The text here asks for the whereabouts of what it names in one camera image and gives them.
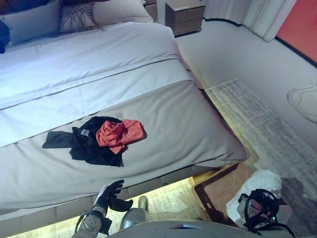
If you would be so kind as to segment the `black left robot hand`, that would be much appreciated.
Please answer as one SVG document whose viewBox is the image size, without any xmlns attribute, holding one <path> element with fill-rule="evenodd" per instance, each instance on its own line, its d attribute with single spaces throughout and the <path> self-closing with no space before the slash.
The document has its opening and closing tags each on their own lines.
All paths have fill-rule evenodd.
<svg viewBox="0 0 317 238">
<path fill-rule="evenodd" d="M 124 180 L 118 180 L 112 183 L 109 186 L 104 186 L 99 192 L 97 199 L 94 203 L 95 207 L 101 207 L 106 211 L 108 208 L 117 212 L 126 212 L 128 211 L 132 205 L 133 200 L 122 200 L 117 198 L 117 196 L 121 192 L 121 188 L 123 187 Z"/>
</svg>

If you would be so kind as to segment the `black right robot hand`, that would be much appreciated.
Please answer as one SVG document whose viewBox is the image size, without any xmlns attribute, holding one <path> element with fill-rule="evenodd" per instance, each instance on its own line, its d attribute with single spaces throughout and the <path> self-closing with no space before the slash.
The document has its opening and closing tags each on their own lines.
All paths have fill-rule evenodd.
<svg viewBox="0 0 317 238">
<path fill-rule="evenodd" d="M 249 219 L 248 206 L 249 206 L 250 198 L 247 194 L 242 193 L 238 199 L 238 202 L 239 202 L 239 205 L 237 207 L 237 211 L 240 214 L 241 219 L 243 221 L 246 221 Z"/>
</svg>

